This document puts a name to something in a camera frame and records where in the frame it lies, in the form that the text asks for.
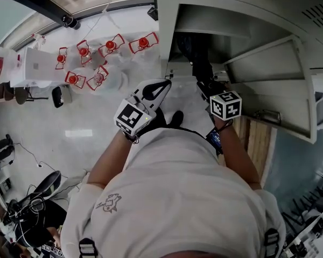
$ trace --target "shirt logo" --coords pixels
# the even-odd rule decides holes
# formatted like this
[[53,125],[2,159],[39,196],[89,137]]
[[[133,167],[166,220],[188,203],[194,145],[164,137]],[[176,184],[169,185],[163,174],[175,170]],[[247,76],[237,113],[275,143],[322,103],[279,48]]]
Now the shirt logo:
[[117,202],[122,199],[119,194],[111,194],[108,196],[105,203],[100,202],[96,209],[103,207],[103,211],[112,213],[113,211],[117,211],[116,204]]

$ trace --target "vent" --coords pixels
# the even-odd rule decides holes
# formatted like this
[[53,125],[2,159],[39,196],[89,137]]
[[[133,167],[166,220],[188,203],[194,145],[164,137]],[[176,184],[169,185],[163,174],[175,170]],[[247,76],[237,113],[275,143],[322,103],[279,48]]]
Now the vent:
[[302,14],[314,22],[317,27],[323,27],[323,3],[302,11]]

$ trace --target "white tile floor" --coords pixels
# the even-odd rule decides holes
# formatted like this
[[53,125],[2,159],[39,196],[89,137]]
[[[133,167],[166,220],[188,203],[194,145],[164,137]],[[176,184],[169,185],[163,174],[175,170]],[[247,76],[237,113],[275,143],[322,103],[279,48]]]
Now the white tile floor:
[[[15,101],[2,103],[0,136],[9,133],[14,142],[20,142],[33,152],[38,161],[48,163],[65,176],[79,174],[82,169],[91,169],[117,132],[113,116],[127,93],[104,96],[72,93],[73,102],[58,109],[51,99],[26,102],[24,105]],[[206,106],[194,82],[174,80],[162,109],[167,120],[177,109],[183,110],[183,127],[206,135],[213,128],[205,112]],[[44,164],[38,168],[33,156],[21,146],[16,146],[14,163],[6,167],[9,167],[14,188],[11,198],[22,198],[30,184],[38,185],[52,171]]]

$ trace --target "person's right arm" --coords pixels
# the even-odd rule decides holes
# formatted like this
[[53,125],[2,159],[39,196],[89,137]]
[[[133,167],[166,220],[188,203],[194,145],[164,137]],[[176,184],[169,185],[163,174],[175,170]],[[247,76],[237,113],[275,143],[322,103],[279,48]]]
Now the person's right arm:
[[[226,123],[217,117],[214,120],[218,130]],[[219,136],[226,166],[240,175],[253,190],[261,189],[257,170],[232,125],[219,132]]]

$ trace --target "cabinet door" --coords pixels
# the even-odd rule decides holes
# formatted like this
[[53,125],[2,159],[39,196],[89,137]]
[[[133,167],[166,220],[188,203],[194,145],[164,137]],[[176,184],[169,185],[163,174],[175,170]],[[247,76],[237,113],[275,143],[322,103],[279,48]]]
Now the cabinet door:
[[[317,120],[310,70],[300,40],[291,35],[224,63],[242,113],[314,143]],[[267,115],[279,116],[273,121]]]

